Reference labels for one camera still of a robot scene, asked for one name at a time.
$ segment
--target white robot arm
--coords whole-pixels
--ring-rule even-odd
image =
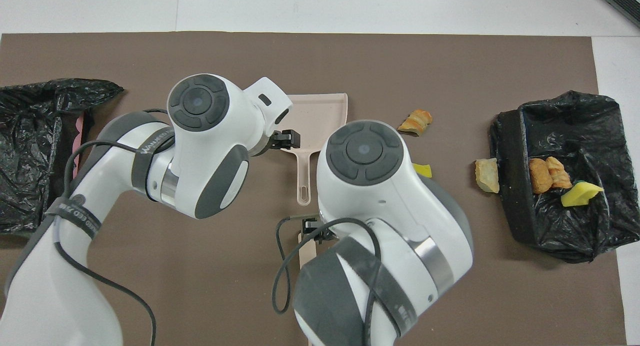
[[[101,222],[130,189],[191,217],[220,212],[242,187],[249,156],[295,143],[294,132],[274,133],[291,106],[266,78],[243,91],[223,77],[200,74],[178,82],[169,94],[174,127],[144,112],[109,122],[6,282],[0,344],[121,345],[112,307],[94,280],[60,257],[56,243],[86,265]],[[279,136],[278,145],[273,135]]]
[[[471,267],[467,217],[382,122],[336,131],[317,178],[325,225],[307,237],[330,226],[339,241],[300,270],[295,317],[316,346],[391,345]]]
[[[119,195],[135,189],[194,218],[220,212],[242,187],[249,156],[299,145],[295,132],[275,131],[291,106],[268,79],[243,91],[200,74],[170,92],[173,127],[143,112],[107,124],[7,280],[0,344],[121,346],[114,311],[77,269]],[[336,131],[317,177],[323,227],[340,241],[302,268],[293,299],[298,323],[318,345],[393,344],[471,267],[467,219],[445,191],[416,175],[404,141],[384,123]]]

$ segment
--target black cable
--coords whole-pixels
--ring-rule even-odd
[[[282,242],[280,240],[280,228],[282,227],[282,225],[284,225],[284,223],[286,223],[287,221],[290,221],[291,217],[285,217],[282,218],[279,222],[278,225],[276,226],[276,243],[278,243],[278,251],[280,252],[280,257],[284,260],[285,259],[285,255],[284,255],[284,250],[282,249]],[[284,308],[283,309],[279,309],[276,299],[275,299],[275,294],[272,293],[271,294],[271,304],[274,306],[274,310],[276,311],[277,314],[283,314],[284,312],[286,312],[289,308],[289,302],[291,300],[291,276],[289,274],[289,265],[286,264],[284,267],[285,270],[285,274],[286,274],[286,302],[284,303]]]
[[[378,241],[378,237],[373,232],[371,227],[366,225],[366,223],[364,223],[363,221],[358,220],[357,218],[350,218],[350,217],[338,218],[336,220],[329,221],[324,225],[318,227],[317,229],[313,230],[313,232],[307,234],[306,237],[304,237],[304,239],[302,239],[302,241],[300,241],[300,243],[298,243],[297,246],[295,246],[295,248],[286,257],[284,257],[284,252],[282,250],[282,244],[280,241],[280,227],[286,221],[288,221],[288,219],[283,218],[278,223],[278,226],[276,227],[276,241],[278,243],[278,248],[280,250],[280,255],[282,257],[282,264],[279,267],[278,272],[276,273],[275,279],[273,280],[273,288],[271,289],[271,306],[273,307],[274,311],[276,311],[276,313],[278,314],[282,314],[286,312],[290,305],[291,279],[289,276],[289,263],[291,262],[293,257],[297,255],[297,253],[300,251],[300,248],[302,248],[302,246],[304,246],[309,241],[313,241],[314,237],[316,237],[318,234],[321,234],[325,230],[329,229],[329,227],[338,225],[339,223],[355,223],[356,225],[362,227],[371,238],[375,257],[379,261],[382,260],[381,253],[380,253],[380,242]],[[370,290],[368,292],[368,298],[366,298],[365,320],[364,320],[364,327],[362,328],[362,344],[366,344],[366,345],[371,344],[371,315],[373,313],[373,304],[375,301],[375,294],[371,289],[375,287],[379,270],[380,270],[380,263],[378,263],[377,270],[373,272],[371,282],[369,283]],[[276,292],[278,290],[278,281],[282,276],[283,271],[286,271],[286,304],[282,309],[280,309],[276,301]]]
[[[146,113],[164,113],[165,115],[168,115],[169,112],[167,112],[166,109],[162,109],[162,108],[150,108],[150,109],[146,109],[143,112]]]
[[[148,303],[146,303],[144,301],[144,299],[142,299],[142,297],[138,296],[134,291],[131,291],[130,289],[126,288],[125,286],[122,286],[121,284],[118,284],[116,282],[113,282],[112,280],[109,280],[109,278],[103,277],[101,275],[98,275],[98,273],[95,273],[94,271],[91,271],[90,269],[88,269],[87,267],[82,266],[82,264],[80,264],[78,261],[76,261],[73,257],[71,257],[69,254],[67,254],[67,251],[64,250],[64,248],[62,248],[62,244],[60,243],[60,241],[57,241],[54,243],[55,249],[57,250],[58,254],[62,256],[62,258],[64,258],[64,260],[70,264],[71,266],[73,266],[76,270],[89,275],[91,277],[93,277],[95,280],[98,280],[108,286],[111,286],[115,289],[118,289],[118,291],[122,291],[124,293],[126,293],[127,295],[133,297],[136,301],[138,301],[143,307],[144,309],[146,309],[147,313],[149,314],[149,317],[151,318],[151,341],[150,341],[150,345],[154,346],[154,344],[156,343],[156,317],[154,316],[154,312],[153,310],[151,310],[151,307],[149,306]]]
[[[82,153],[84,150],[86,150],[87,148],[91,147],[91,146],[112,146],[112,147],[117,147],[117,148],[121,148],[130,152],[135,153],[137,151],[136,148],[133,148],[131,146],[128,145],[124,145],[122,143],[119,142],[115,142],[115,141],[104,141],[104,140],[96,140],[96,141],[89,141],[87,143],[84,143],[82,145],[80,145],[80,147],[78,147],[77,150],[75,150],[71,156],[69,156],[69,158],[66,160],[66,164],[64,165],[64,192],[62,193],[62,196],[65,198],[69,198],[71,196],[71,176],[73,174],[73,166],[74,166],[74,160],[76,159],[76,157]],[[93,277],[95,280],[98,280],[108,286],[111,286],[115,289],[118,289],[121,292],[126,293],[127,295],[131,296],[132,298],[134,298],[136,301],[138,301],[142,307],[144,307],[144,309],[147,311],[147,313],[149,314],[149,318],[151,318],[151,341],[150,341],[150,346],[154,346],[154,344],[156,343],[156,317],[154,316],[153,311],[151,310],[151,307],[149,306],[148,303],[146,303],[146,301],[144,301],[144,299],[142,299],[142,297],[138,296],[137,294],[135,294],[135,292],[131,291],[130,289],[126,288],[125,286],[122,286],[116,282],[113,282],[112,280],[109,280],[109,278],[103,277],[101,275],[98,275],[98,273],[95,273],[94,271],[91,271],[90,269],[88,269],[87,267],[82,266],[82,264],[80,264],[79,262],[77,262],[73,257],[71,257],[69,254],[67,254],[67,252],[64,250],[64,248],[62,248],[62,244],[60,243],[60,238],[59,236],[56,238],[56,242],[54,242],[54,246],[55,249],[57,250],[58,254],[62,256],[62,258],[71,266],[73,266],[76,270],[81,271],[82,273],[89,275],[90,277]]]
[[[158,154],[160,152],[164,152],[164,151],[168,150],[175,143],[176,143],[176,136],[175,135],[167,138],[166,141],[164,141],[164,143],[162,143],[162,145],[160,145],[160,147],[158,147],[157,150],[155,150],[154,154]]]
[[[69,156],[69,158],[66,160],[66,165],[64,166],[64,192],[62,193],[63,197],[69,198],[71,196],[71,175],[73,174],[73,170],[74,170],[74,160],[76,159],[78,154],[82,153],[84,150],[86,150],[91,146],[112,146],[112,147],[122,148],[124,150],[134,152],[134,153],[137,151],[137,149],[131,146],[123,145],[122,143],[118,143],[114,141],[103,141],[99,139],[96,141],[89,141],[87,143],[84,143],[83,145],[78,147],[78,149],[75,150],[71,154],[71,156]]]

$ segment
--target brown mat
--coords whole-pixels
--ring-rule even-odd
[[[516,243],[498,196],[480,191],[473,179],[473,160],[489,156],[487,132],[496,113],[567,90],[597,93],[589,38],[5,34],[0,48],[2,86],[85,77],[126,88],[100,111],[93,135],[117,115],[164,107],[174,83],[199,72],[241,88],[267,76],[290,94],[345,92],[349,120],[398,126],[415,108],[432,113],[425,135],[403,137],[412,159],[429,163],[434,179],[466,211],[475,263],[397,344],[625,343],[615,254],[569,265]],[[315,179],[311,186],[315,191]],[[280,264],[275,224],[317,210],[315,194],[311,205],[299,207],[295,188],[293,155],[270,151],[251,160],[231,207],[208,220],[126,193],[93,242],[89,265],[150,303],[158,344],[305,344],[293,313],[278,316],[270,303]],[[285,235],[289,249],[295,228]],[[10,248],[16,242],[0,241],[4,280],[19,250]],[[101,289],[119,316],[125,344],[146,344],[150,328],[142,307]]]

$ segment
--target plastic bag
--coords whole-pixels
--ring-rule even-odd
[[[123,89],[89,79],[0,88],[0,233],[28,236],[62,193],[76,120]],[[85,113],[83,129],[91,122]]]
[[[500,113],[490,129],[500,198],[514,239],[569,263],[640,239],[640,210],[620,107],[569,91]],[[588,205],[563,207],[566,189],[531,190],[529,159],[558,158],[575,184],[604,188]]]

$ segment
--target croissant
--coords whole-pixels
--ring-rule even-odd
[[[551,187],[571,188],[574,186],[571,184],[569,174],[565,171],[565,166],[563,166],[558,159],[555,157],[548,157],[546,159],[546,167],[549,169],[549,175],[551,175],[551,178],[553,179]]]
[[[411,112],[409,117],[407,117],[397,129],[401,132],[411,132],[417,136],[421,136],[427,128],[427,125],[433,121],[434,118],[431,113],[422,109],[416,109]]]
[[[549,174],[547,163],[540,158],[533,158],[528,161],[528,172],[531,176],[531,188],[533,193],[539,195],[549,191],[554,180]]]

